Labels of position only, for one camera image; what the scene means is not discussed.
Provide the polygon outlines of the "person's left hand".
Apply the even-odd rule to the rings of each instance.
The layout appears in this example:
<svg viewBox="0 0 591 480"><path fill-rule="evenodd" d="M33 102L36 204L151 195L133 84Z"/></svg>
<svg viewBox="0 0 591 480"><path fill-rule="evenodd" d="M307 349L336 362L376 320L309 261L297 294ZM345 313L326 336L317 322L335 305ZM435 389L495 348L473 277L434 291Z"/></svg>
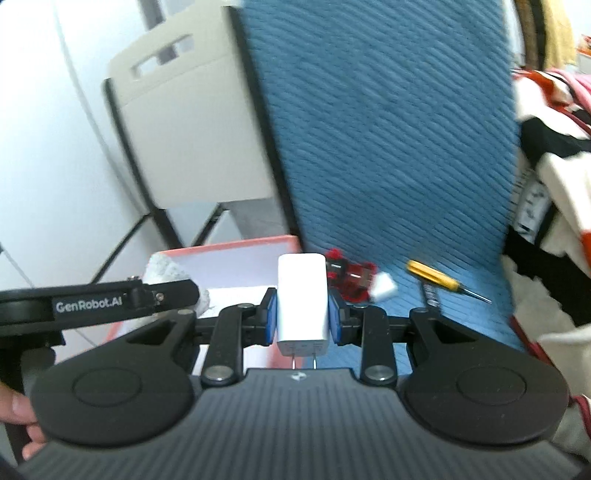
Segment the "person's left hand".
<svg viewBox="0 0 591 480"><path fill-rule="evenodd" d="M31 402L24 394L4 383L1 383L0 399L1 421L26 428L29 440L26 441L21 454L24 460L30 460L47 444L47 438L38 424Z"/></svg>

